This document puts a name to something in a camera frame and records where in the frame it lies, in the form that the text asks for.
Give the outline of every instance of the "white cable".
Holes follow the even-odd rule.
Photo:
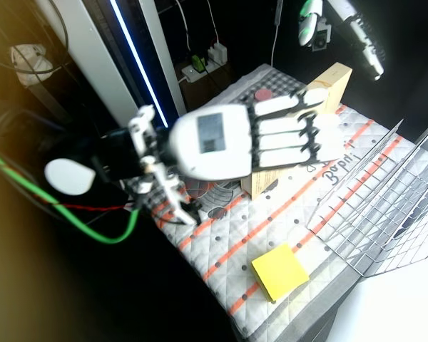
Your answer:
[[[188,43],[188,29],[187,29],[187,21],[185,21],[185,15],[184,15],[183,7],[180,5],[179,0],[176,0],[176,3],[177,3],[177,4],[178,4],[178,6],[179,6],[180,14],[181,14],[181,16],[183,17],[183,20],[184,20],[185,36],[187,37],[187,48],[188,48],[188,50],[189,50],[189,51],[191,51],[191,49],[190,49],[190,45],[189,45],[189,43]]]
[[[217,42],[219,42],[219,35],[217,34],[217,29],[215,27],[214,17],[213,17],[213,11],[211,10],[211,4],[209,3],[209,0],[206,0],[208,2],[209,12],[211,13],[211,19],[213,21],[215,36],[217,37]]]
[[[272,44],[272,50],[271,50],[271,67],[274,62],[274,48],[276,47],[276,40],[277,40],[277,32],[279,31],[279,25],[276,26],[276,35],[274,37],[274,43]]]

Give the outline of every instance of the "yellow sticky note pad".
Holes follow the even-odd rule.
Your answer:
[[[252,261],[255,277],[270,301],[276,301],[309,280],[298,259],[287,244]]]

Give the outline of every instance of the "white power adapter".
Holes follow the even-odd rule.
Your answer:
[[[223,66],[228,61],[227,48],[221,43],[214,43],[214,47],[208,50],[208,57]]]

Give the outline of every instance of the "wire basket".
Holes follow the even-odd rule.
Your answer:
[[[419,158],[428,135],[395,161],[382,151],[398,126],[320,201],[310,220],[322,219],[313,232],[365,277],[428,257],[428,163]],[[347,195],[340,197],[343,189]]]

